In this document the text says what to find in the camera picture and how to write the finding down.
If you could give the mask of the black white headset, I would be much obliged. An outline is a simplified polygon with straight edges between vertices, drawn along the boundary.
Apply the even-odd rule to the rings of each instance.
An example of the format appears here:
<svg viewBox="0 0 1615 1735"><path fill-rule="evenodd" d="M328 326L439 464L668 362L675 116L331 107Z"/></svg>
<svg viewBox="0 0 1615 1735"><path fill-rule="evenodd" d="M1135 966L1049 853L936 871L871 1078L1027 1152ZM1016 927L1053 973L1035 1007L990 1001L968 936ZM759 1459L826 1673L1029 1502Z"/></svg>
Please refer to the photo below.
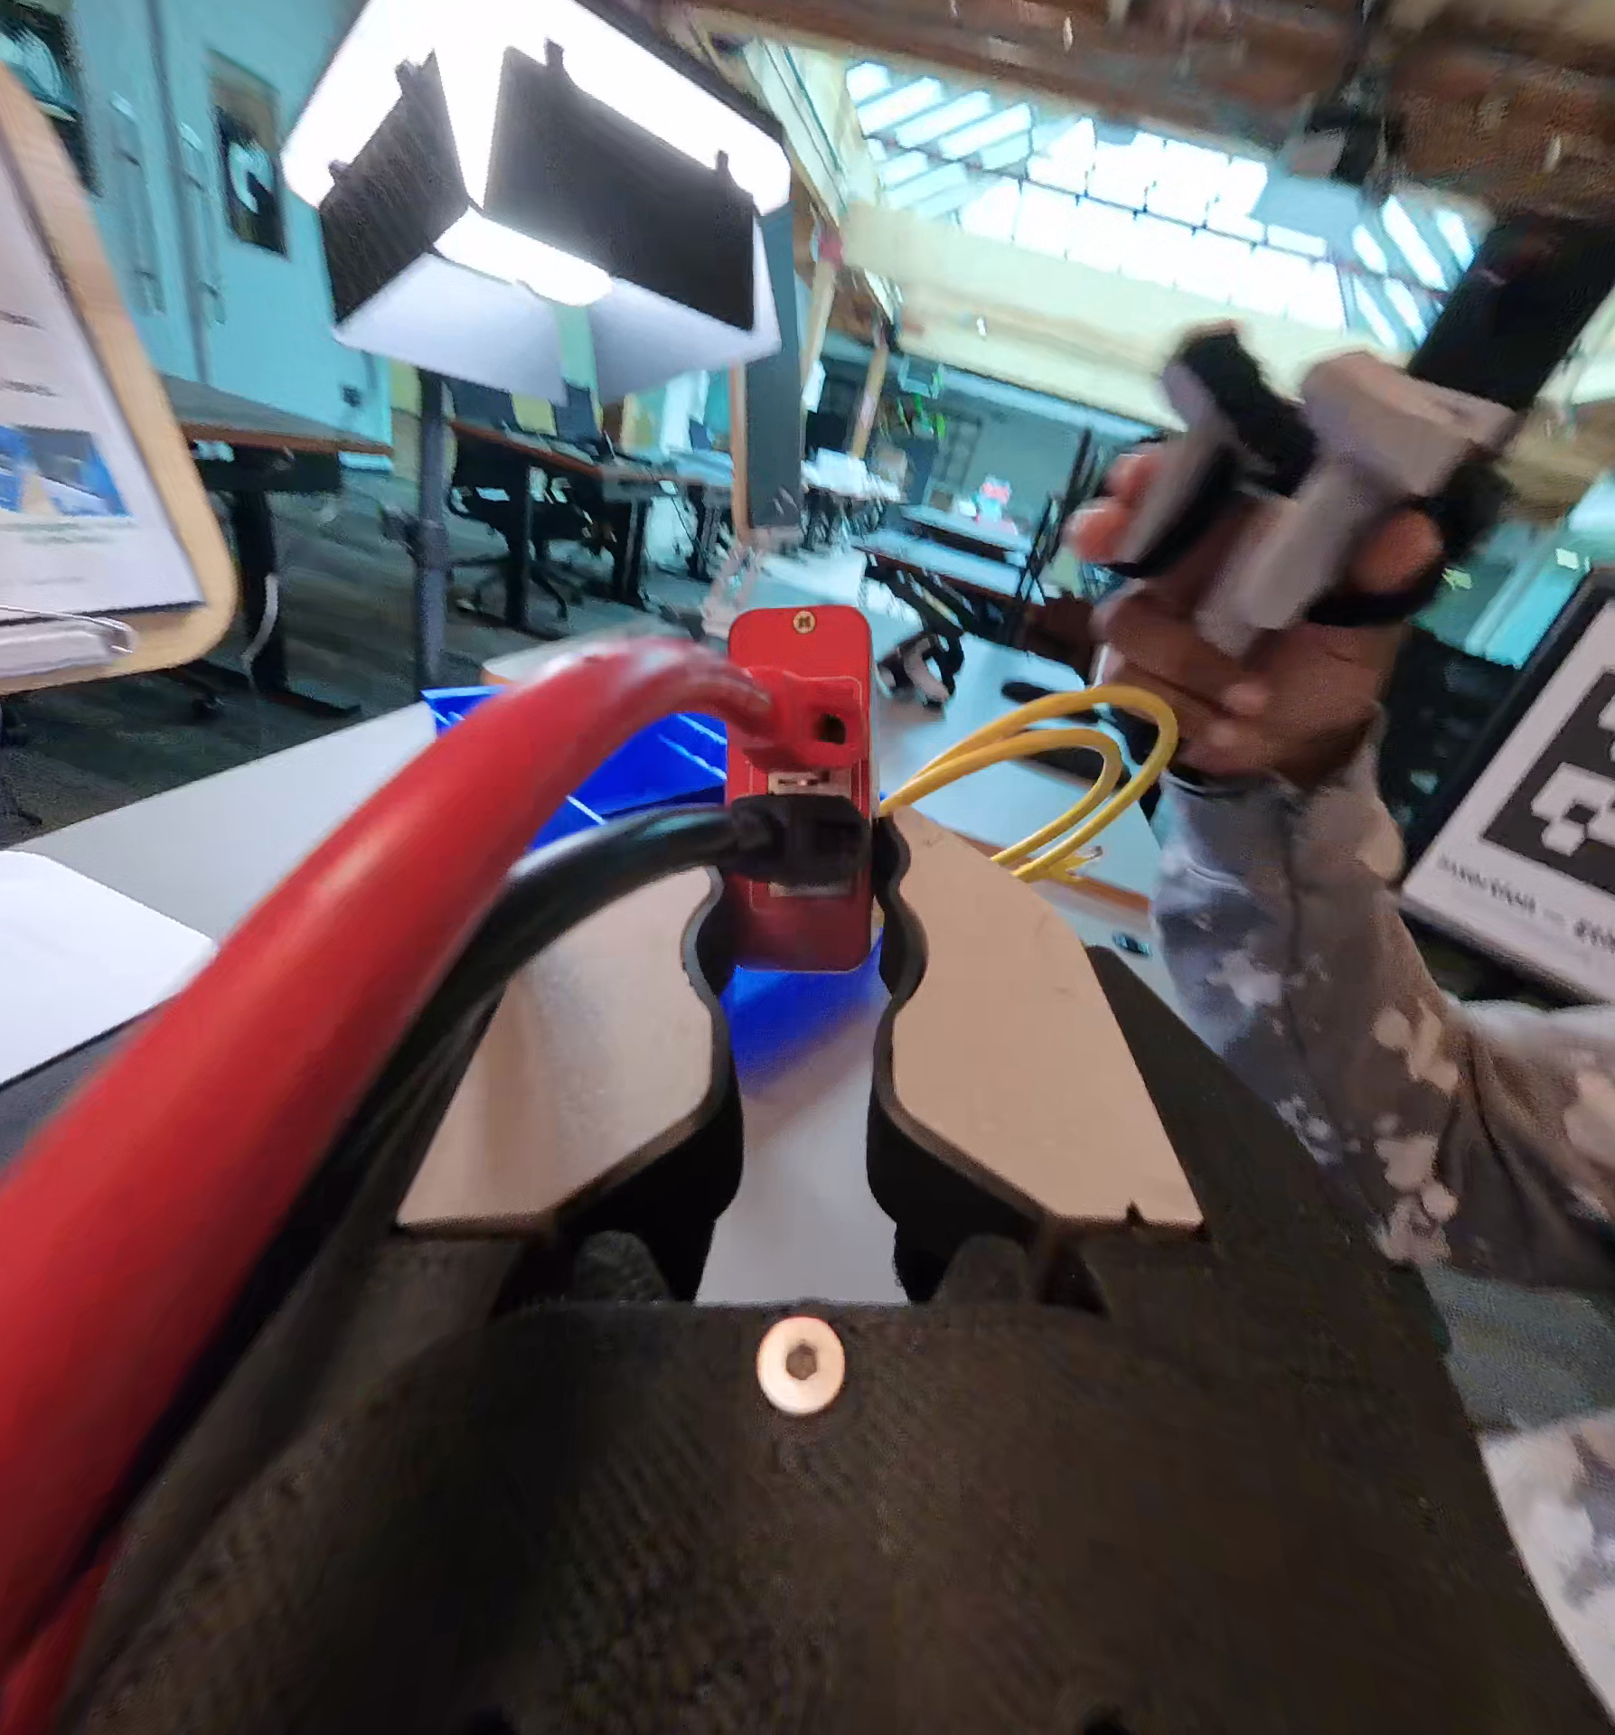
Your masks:
<svg viewBox="0 0 1615 1735"><path fill-rule="evenodd" d="M875 663L875 680L886 698L940 717L955 698L964 665L966 644L960 633L923 629Z"/></svg>

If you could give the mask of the black framed marker sign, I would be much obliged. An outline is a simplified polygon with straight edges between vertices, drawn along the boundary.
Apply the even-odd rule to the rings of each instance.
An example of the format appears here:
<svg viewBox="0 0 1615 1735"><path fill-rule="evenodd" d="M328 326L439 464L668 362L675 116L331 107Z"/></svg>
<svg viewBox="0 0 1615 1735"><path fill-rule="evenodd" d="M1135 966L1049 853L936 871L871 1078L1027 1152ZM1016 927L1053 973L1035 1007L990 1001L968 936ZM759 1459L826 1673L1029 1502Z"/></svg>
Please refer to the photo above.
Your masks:
<svg viewBox="0 0 1615 1735"><path fill-rule="evenodd" d="M1593 570L1405 845L1403 916L1615 1005L1615 568Z"/></svg>

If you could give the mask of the person's right hand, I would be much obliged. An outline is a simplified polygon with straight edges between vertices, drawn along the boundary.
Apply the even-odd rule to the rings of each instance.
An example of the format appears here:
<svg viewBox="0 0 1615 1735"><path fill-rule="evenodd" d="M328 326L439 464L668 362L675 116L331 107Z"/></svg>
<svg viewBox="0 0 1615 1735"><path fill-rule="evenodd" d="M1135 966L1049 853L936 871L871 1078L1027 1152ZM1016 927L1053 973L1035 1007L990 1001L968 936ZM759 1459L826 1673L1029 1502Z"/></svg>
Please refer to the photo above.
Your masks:
<svg viewBox="0 0 1615 1735"><path fill-rule="evenodd" d="M1150 445L1116 460L1098 499L1068 529L1072 551L1107 564L1139 516L1163 462L1178 447ZM1154 579L1133 579L1100 607L1061 600L1044 629L1066 642L1053 654L1090 685L1156 693L1178 719L1176 769L1217 780L1280 776L1310 787L1338 771L1371 734L1403 642L1403 620L1384 626L1303 622L1256 641L1236 663L1208 644L1196 616L1236 544L1252 533L1254 505L1226 505L1185 559ZM1396 602L1442 557L1435 525L1403 510L1369 535L1342 590Z"/></svg>

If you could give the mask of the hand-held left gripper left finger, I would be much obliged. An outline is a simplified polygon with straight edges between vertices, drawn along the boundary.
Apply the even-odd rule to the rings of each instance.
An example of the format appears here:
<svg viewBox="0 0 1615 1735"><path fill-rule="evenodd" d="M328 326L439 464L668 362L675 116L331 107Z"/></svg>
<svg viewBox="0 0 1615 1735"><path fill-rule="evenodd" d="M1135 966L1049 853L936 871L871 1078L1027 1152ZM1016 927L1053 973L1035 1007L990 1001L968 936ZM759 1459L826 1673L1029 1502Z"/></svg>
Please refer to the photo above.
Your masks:
<svg viewBox="0 0 1615 1735"><path fill-rule="evenodd" d="M428 1239L562 1228L709 1113L718 1016L689 940L709 869L622 897L521 966L398 1210Z"/></svg>

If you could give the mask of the studio light panel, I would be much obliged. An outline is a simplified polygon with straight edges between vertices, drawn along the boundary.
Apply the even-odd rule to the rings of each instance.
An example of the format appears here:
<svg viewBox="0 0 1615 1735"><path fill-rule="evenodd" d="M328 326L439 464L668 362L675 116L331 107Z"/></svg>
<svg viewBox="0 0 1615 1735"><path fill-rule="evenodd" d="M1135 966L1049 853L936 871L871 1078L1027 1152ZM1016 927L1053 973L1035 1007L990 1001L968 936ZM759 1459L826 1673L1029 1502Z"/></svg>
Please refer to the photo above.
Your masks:
<svg viewBox="0 0 1615 1735"><path fill-rule="evenodd" d="M283 144L348 350L560 404L776 358L782 131L614 5L363 8Z"/></svg>

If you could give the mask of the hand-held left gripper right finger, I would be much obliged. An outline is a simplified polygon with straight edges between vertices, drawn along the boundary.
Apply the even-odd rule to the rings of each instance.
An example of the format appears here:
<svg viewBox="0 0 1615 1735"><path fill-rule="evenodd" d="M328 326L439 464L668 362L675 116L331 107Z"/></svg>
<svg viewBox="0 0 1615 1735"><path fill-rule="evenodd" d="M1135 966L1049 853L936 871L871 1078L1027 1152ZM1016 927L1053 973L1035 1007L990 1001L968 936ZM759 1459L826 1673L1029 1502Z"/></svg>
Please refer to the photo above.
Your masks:
<svg viewBox="0 0 1615 1735"><path fill-rule="evenodd" d="M873 1083L891 1124L1031 1226L1204 1228L1076 929L921 814L875 843L891 879Z"/></svg>

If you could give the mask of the red ethernet splitter box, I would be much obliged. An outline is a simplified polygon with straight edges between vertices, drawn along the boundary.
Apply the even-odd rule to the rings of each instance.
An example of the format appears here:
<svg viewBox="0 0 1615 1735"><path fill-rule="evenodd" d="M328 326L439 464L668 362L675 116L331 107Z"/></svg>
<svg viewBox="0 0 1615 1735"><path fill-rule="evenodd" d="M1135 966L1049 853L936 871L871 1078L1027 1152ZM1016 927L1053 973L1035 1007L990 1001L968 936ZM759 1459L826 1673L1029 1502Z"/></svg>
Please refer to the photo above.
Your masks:
<svg viewBox="0 0 1615 1735"><path fill-rule="evenodd" d="M873 642L847 605L757 609L729 661L770 702L729 724L726 797L776 823L783 864L733 895L741 966L850 972L873 944Z"/></svg>

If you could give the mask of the blue plastic bin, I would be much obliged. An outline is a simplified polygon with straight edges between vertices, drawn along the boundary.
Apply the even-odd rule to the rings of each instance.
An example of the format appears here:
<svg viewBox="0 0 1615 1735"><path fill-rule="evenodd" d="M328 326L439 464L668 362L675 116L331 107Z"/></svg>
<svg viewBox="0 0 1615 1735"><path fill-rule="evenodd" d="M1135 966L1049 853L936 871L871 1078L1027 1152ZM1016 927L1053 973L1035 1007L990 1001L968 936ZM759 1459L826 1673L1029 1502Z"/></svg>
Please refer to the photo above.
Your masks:
<svg viewBox="0 0 1615 1735"><path fill-rule="evenodd" d="M783 864L772 821L726 797L728 726L694 709L623 722L610 750L549 815L389 1066L389 1079L445 1076L467 1059L521 966L603 908L666 877L713 871L722 892L689 940L689 966L718 1016L716 1052L774 1061L809 1048L865 994L876 942L850 972L741 966L733 895ZM724 1066L718 1059L715 1076Z"/></svg>

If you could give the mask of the light wooden tablet stand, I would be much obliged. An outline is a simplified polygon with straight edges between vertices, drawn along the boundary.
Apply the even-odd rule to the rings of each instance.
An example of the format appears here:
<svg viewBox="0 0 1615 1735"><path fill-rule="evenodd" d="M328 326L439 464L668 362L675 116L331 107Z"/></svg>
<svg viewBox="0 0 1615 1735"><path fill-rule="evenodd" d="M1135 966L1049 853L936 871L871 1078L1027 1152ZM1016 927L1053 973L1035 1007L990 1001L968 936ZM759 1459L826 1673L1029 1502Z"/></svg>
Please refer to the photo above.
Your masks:
<svg viewBox="0 0 1615 1735"><path fill-rule="evenodd" d="M772 607L774 594L796 577L798 566L798 536L737 533L709 564L709 592L696 616L694 641L728 644L733 622L744 613Z"/></svg>

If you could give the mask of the grey light stand pole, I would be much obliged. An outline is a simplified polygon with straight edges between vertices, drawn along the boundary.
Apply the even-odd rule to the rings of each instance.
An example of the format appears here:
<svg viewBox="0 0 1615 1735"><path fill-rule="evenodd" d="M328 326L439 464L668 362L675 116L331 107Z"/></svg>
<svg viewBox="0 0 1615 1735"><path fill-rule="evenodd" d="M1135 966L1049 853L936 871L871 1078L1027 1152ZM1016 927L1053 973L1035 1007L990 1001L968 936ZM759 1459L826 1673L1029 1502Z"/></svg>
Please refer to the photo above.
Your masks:
<svg viewBox="0 0 1615 1735"><path fill-rule="evenodd" d="M417 505L408 533L413 566L413 683L424 693L443 683L448 626L448 475L447 382L419 371Z"/></svg>

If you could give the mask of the wooden top desk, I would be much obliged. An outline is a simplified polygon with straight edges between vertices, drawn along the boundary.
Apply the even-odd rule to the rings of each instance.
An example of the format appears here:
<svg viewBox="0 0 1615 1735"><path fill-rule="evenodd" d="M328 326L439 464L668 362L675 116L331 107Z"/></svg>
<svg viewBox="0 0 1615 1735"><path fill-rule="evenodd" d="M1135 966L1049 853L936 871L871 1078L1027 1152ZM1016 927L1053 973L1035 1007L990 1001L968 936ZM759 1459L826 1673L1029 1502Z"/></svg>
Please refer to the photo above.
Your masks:
<svg viewBox="0 0 1615 1735"><path fill-rule="evenodd" d="M277 577L275 497L337 496L346 458L389 466L385 442L316 423L199 382L160 376L199 482L225 503L236 577L238 663L186 667L194 713L222 713L229 689L329 721L355 719L355 702L292 681Z"/></svg>

